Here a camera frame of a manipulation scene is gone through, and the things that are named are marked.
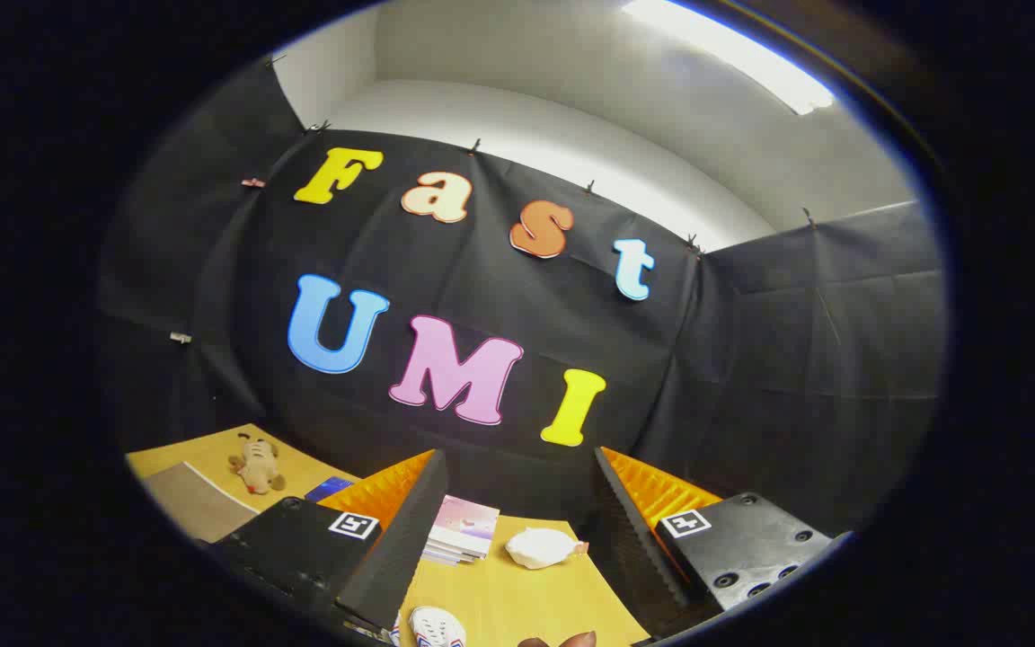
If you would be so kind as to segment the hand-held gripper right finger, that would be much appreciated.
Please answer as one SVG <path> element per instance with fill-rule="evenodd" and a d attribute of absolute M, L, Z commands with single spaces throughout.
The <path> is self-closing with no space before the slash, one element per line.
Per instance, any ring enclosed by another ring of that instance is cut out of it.
<path fill-rule="evenodd" d="M 651 642 L 719 624 L 814 571 L 849 542 L 764 495 L 720 497 L 597 448 L 599 531 L 590 545 Z"/>

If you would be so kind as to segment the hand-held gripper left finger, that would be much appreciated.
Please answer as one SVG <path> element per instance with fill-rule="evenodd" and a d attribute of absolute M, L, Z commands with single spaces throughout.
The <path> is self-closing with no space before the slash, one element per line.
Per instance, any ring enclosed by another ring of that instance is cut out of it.
<path fill-rule="evenodd" d="M 448 483 L 431 449 L 320 502 L 283 497 L 208 552 L 333 642 L 389 643 Z"/>

